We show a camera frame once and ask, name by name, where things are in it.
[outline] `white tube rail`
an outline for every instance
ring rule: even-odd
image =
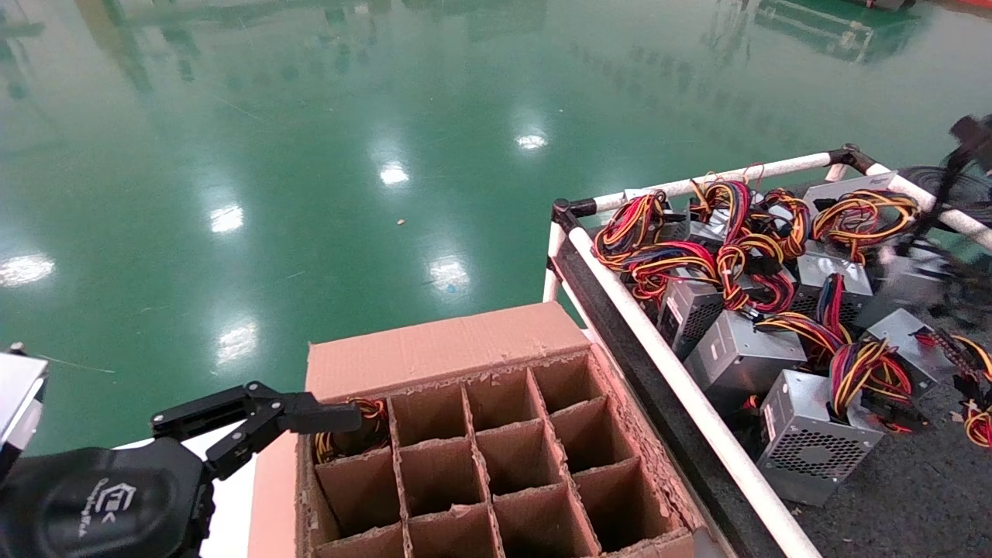
[[[720,174],[730,177],[747,176],[749,180],[754,180],[758,177],[777,177],[798,171],[807,171],[809,169],[825,167],[829,164],[830,154],[816,153],[813,155],[806,155],[805,157],[797,157],[796,159],[786,159],[785,161],[778,161],[775,163],[758,163],[744,169],[726,171]],[[705,179],[706,177],[702,176],[694,179],[686,179],[665,184],[658,184],[656,186],[649,186],[648,188],[643,188],[639,191],[628,190],[627,192],[611,194],[609,196],[600,196],[599,198],[595,198],[596,212],[602,213],[604,211],[613,211],[620,206],[623,206],[624,203],[630,198],[643,196],[653,190],[664,190],[669,196],[681,196],[682,194],[688,194],[692,192],[693,180],[701,183]]]

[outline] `connector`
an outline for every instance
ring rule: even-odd
[[[930,425],[930,419],[913,405],[893,401],[875,391],[866,389],[861,393],[861,406],[890,430],[920,432]]]
[[[820,200],[813,200],[812,204],[816,207],[817,211],[823,211],[825,209],[830,209],[837,205],[837,200],[834,198],[822,198]]]
[[[747,275],[775,275],[782,271],[782,264],[774,258],[749,257],[744,262],[744,273]]]

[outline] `gray power supply unit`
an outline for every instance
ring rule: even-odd
[[[856,321],[869,328],[900,308],[925,310],[943,302],[947,272],[943,256],[921,248],[910,248],[909,255],[896,254],[893,246],[879,251],[884,278],[876,284],[877,296],[865,305]]]
[[[951,378],[956,373],[954,364],[947,359],[940,347],[930,347],[920,343],[913,334],[930,327],[906,310],[899,309],[885,319],[868,328],[864,339],[888,339],[889,346],[896,349],[896,360],[913,381],[913,397],[920,397],[930,391],[938,382]]]
[[[709,222],[689,220],[685,240],[695,242],[710,251],[715,251],[723,245],[727,238],[727,220],[730,212],[727,209],[717,209],[709,216]]]
[[[819,215],[816,200],[837,200],[844,194],[849,194],[855,190],[888,190],[889,185],[898,174],[898,172],[892,171],[882,175],[858,177],[810,187],[803,195],[803,201],[809,206],[809,218]]]
[[[676,269],[673,275],[692,277],[683,269]],[[669,281],[658,313],[658,332],[679,360],[683,360],[722,310],[723,294],[712,285],[691,280]]]
[[[750,395],[764,395],[783,368],[806,361],[793,332],[758,332],[743,316],[724,310],[702,336],[685,370],[721,415],[739,410]]]
[[[757,467],[782,499],[822,506],[885,436],[858,398],[849,426],[830,422],[829,401],[829,378],[783,370],[761,405],[767,445]]]
[[[808,240],[806,254],[796,258],[796,297],[789,310],[814,317],[823,283],[833,273],[844,276],[840,297],[840,323],[850,328],[872,299],[871,284],[863,265],[836,255],[819,242]]]

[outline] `robotic arm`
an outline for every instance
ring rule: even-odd
[[[0,558],[196,558],[209,535],[213,481],[283,432],[361,426],[355,404],[320,405],[309,393],[251,382],[156,413],[155,440],[142,448],[18,459],[41,417],[46,364],[0,354]],[[205,461],[181,444],[241,420]]]

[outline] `cardboard divider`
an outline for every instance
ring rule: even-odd
[[[482,501],[482,483],[467,438],[432,440],[400,450],[400,472],[410,516]]]
[[[477,433],[472,427],[472,409],[468,402],[468,393],[465,391],[465,384],[461,384],[461,406],[465,413],[465,424],[468,426],[467,438],[471,445],[472,466],[475,469],[475,478],[479,482],[479,486],[482,487],[482,501],[490,501],[492,492],[489,490],[489,474],[486,472],[486,463],[482,457],[482,452],[479,451],[479,444],[476,439]]]
[[[400,446],[465,435],[461,388],[457,384],[431,386],[394,395],[390,400]]]
[[[528,387],[527,370],[487,374],[465,384],[477,432],[538,418],[540,395]]]
[[[587,353],[542,366],[532,366],[534,380],[549,413],[603,395],[603,389],[586,368]]]
[[[605,397],[574,405],[552,415],[555,433],[575,474],[634,457],[620,426],[609,413]]]
[[[493,498],[506,558],[596,556],[592,527],[565,485]]]
[[[621,550],[674,529],[662,515],[638,458],[573,476],[604,552]]]
[[[340,537],[400,520],[392,449],[335,460],[316,466],[315,471]]]
[[[396,523],[317,546],[316,558],[404,558],[403,527]]]
[[[545,422],[533,420],[498,430],[480,432],[479,451],[489,474],[493,494],[545,487],[564,479],[552,450]]]
[[[410,521],[416,558],[496,558],[486,504],[457,506]]]

